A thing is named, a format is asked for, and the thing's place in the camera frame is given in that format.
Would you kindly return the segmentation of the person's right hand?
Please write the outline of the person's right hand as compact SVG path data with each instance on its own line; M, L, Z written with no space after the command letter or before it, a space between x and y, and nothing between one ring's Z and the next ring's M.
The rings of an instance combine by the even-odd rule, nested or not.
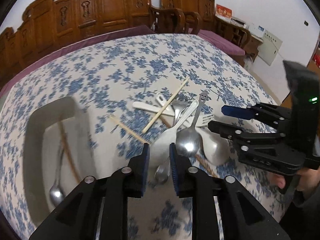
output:
M296 187L298 191L313 191L319 184L319 169L312 170L309 168L302 168L297 174L300 176L299 183ZM269 173L268 178L272 185L276 185L280 189L283 189L286 185L284 176Z

